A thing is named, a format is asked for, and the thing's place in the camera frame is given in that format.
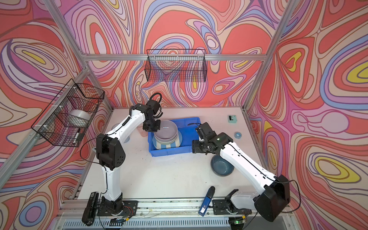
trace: white tabletop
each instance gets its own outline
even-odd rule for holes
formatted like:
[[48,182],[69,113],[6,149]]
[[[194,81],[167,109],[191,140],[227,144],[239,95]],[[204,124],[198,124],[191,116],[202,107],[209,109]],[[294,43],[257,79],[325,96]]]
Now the white tabletop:
[[[248,156],[261,164],[240,108],[164,108],[162,111],[161,120],[199,117],[201,123],[208,122],[217,134],[224,132],[233,138]],[[111,130],[128,113],[128,109],[115,109],[106,130]],[[236,115],[237,123],[228,123],[228,115]],[[237,131],[242,134],[240,139],[234,138]],[[215,197],[224,197],[236,188],[255,191],[237,169],[227,177],[217,176],[210,167],[213,154],[182,153],[152,157],[148,152],[147,137],[141,137],[136,129],[123,149],[126,153],[120,174],[123,199],[204,197],[210,186],[216,189]],[[88,199],[94,191],[105,191],[98,164],[91,165],[78,199]]]

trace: wire basket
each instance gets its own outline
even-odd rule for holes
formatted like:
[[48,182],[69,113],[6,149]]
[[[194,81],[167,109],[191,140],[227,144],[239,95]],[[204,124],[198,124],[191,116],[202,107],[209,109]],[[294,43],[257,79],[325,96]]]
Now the wire basket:
[[147,81],[206,82],[205,53],[204,49],[149,49]]
[[47,120],[42,125],[34,123],[32,129],[52,145],[78,147],[104,97],[102,89],[74,82]]

